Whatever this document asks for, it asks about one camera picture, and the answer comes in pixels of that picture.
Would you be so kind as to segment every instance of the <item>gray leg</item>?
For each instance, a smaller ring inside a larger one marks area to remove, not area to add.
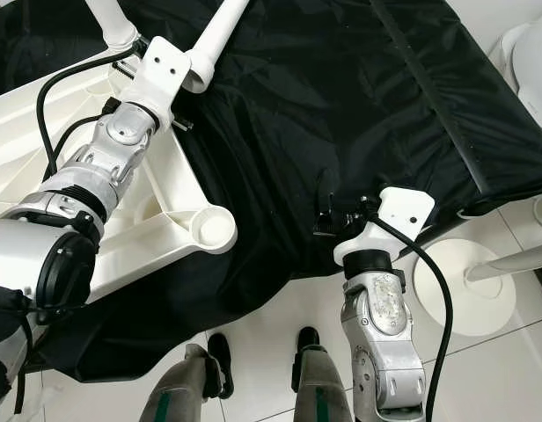
[[[187,345],[185,359],[162,376],[150,394],[140,422],[199,422],[211,359],[198,345]]]
[[[322,346],[302,352],[294,422],[352,422],[340,376]]]

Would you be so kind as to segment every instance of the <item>black fabric cover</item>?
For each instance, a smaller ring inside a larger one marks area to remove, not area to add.
[[[21,328],[29,302],[22,291],[0,286],[0,343]]]
[[[143,35],[182,50],[218,3],[121,1]],[[27,4],[38,7],[0,11],[0,92],[102,48],[83,2]],[[238,241],[55,324],[40,353],[80,381],[142,375],[289,278],[339,271],[339,240],[312,234],[317,196],[333,192],[341,221],[381,183],[411,186],[436,199],[429,223],[446,229],[460,210],[542,192],[542,134],[443,0],[252,0],[209,90],[181,92],[175,110],[194,123],[181,145]]]

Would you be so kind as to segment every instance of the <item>white pipe fitting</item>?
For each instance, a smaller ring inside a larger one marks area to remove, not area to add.
[[[224,0],[194,47],[186,52],[191,60],[191,69],[183,82],[187,91],[199,94],[207,90],[215,63],[248,3],[249,0]]]
[[[85,0],[103,30],[103,40],[114,52],[128,50],[140,34],[117,0]]]

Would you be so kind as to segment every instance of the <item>robotic arm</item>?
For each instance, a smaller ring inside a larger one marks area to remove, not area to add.
[[[385,188],[380,198],[378,218],[413,240],[434,206],[426,193],[397,187]],[[391,264],[404,246],[368,221],[333,252],[347,279],[341,322],[351,346],[355,418],[362,422],[426,420],[425,374],[412,343],[404,274]]]
[[[170,126],[171,103],[191,67],[163,38],[150,43],[134,81],[82,146],[38,192],[0,216],[0,286],[47,308],[82,305],[104,224],[130,185],[152,136]]]

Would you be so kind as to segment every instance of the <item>black shoe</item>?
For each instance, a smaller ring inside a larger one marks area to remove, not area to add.
[[[318,332],[312,327],[304,327],[298,333],[297,351],[300,353],[307,346],[319,346],[320,336]]]
[[[292,377],[290,379],[290,387],[298,392],[298,384],[300,383],[300,371],[303,360],[303,349],[307,346],[319,346],[320,336],[312,327],[304,327],[298,333],[297,354],[295,355],[295,363],[292,364]]]
[[[220,370],[224,375],[222,391],[218,395],[220,398],[228,398],[234,392],[234,382],[231,372],[231,356],[228,341],[223,334],[213,334],[209,338],[209,354],[218,360]]]

